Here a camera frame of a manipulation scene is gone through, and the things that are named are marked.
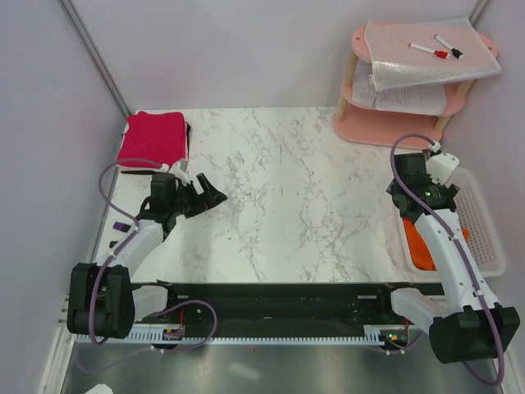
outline white marble surface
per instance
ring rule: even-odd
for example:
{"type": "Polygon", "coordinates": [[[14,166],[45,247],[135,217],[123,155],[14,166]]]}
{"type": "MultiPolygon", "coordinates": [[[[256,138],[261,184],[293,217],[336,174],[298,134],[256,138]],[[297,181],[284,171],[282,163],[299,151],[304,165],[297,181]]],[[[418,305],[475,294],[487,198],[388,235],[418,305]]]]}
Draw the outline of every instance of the white marble surface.
{"type": "MultiPolygon", "coordinates": [[[[189,174],[228,195],[178,219],[135,282],[423,282],[404,260],[388,148],[351,144],[333,108],[184,110],[189,174]]],[[[150,176],[118,177],[113,202],[137,214],[150,176]]],[[[124,235],[110,212],[99,254],[124,235]]]]}

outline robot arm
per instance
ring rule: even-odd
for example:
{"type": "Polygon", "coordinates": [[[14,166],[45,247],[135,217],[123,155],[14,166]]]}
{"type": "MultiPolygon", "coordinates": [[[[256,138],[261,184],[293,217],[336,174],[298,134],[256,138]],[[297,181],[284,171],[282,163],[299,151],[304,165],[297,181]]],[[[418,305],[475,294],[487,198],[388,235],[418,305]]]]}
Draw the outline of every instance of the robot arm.
{"type": "Polygon", "coordinates": [[[94,263],[79,263],[71,272],[67,327],[70,332],[89,334],[89,301],[100,266],[113,250],[119,250],[103,274],[94,314],[95,335],[125,338],[133,323],[166,307],[167,289],[161,286],[133,288],[131,277],[146,257],[157,248],[176,225],[176,217],[199,215],[227,200],[204,174],[197,179],[203,188],[198,194],[193,182],[180,181],[172,173],[158,173],[151,180],[151,195],[143,202],[133,238],[116,244],[94,263]]]}
{"type": "Polygon", "coordinates": [[[423,153],[396,155],[395,167],[406,186],[445,221],[454,236],[449,237],[436,218],[407,195],[396,180],[390,183],[387,192],[392,195],[401,217],[410,219],[425,241],[446,298],[444,307],[422,295],[419,290],[399,289],[391,293],[392,309],[429,335],[431,347],[442,363],[494,358],[495,340],[478,296],[483,294],[496,321],[504,349],[518,329],[519,316],[514,307],[503,308],[500,305],[474,263],[455,212],[454,197],[458,188],[435,184],[427,174],[423,153]],[[474,288],[454,240],[461,244],[468,261],[472,262],[473,274],[481,290],[474,288]]]}

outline white basket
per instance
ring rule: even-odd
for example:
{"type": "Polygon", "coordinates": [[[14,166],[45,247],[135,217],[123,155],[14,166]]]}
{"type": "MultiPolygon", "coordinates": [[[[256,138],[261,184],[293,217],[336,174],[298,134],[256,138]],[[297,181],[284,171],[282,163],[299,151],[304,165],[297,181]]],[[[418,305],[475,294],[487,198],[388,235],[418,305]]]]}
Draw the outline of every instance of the white basket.
{"type": "MultiPolygon", "coordinates": [[[[459,222],[462,227],[468,229],[468,248],[479,270],[483,277],[498,277],[505,272],[505,261],[474,175],[466,168],[457,167],[446,182],[446,185],[450,184],[459,188],[454,198],[458,207],[459,222]]],[[[413,265],[409,244],[404,233],[403,219],[399,216],[398,224],[404,255],[410,271],[438,282],[440,278],[436,271],[424,271],[413,265]]]]}

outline black marker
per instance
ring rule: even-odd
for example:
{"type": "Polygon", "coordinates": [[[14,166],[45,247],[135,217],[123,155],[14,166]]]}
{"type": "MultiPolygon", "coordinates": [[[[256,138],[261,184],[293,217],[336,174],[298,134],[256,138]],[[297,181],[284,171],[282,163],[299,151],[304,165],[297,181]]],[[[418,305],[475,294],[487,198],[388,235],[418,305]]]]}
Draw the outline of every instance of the black marker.
{"type": "Polygon", "coordinates": [[[452,56],[454,56],[456,59],[461,60],[465,57],[465,55],[463,55],[463,52],[447,43],[443,37],[440,37],[438,34],[436,34],[434,38],[437,39],[443,45],[445,45],[452,52],[452,56]]]}

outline white wall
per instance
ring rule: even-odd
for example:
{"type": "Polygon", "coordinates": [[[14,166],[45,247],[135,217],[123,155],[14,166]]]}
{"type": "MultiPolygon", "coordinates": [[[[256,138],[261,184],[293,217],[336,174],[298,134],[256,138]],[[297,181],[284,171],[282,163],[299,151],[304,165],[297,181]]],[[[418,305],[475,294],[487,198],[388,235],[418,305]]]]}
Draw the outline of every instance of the white wall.
{"type": "Polygon", "coordinates": [[[55,0],[0,2],[0,392],[36,392],[123,116],[55,0]]]}
{"type": "Polygon", "coordinates": [[[475,0],[72,0],[132,110],[336,105],[368,18],[465,17],[475,0]]]}
{"type": "Polygon", "coordinates": [[[522,327],[513,341],[525,367],[525,2],[494,2],[478,29],[500,50],[501,76],[479,80],[466,108],[445,129],[444,146],[459,156],[482,188],[504,246],[507,273],[491,281],[522,327]]]}

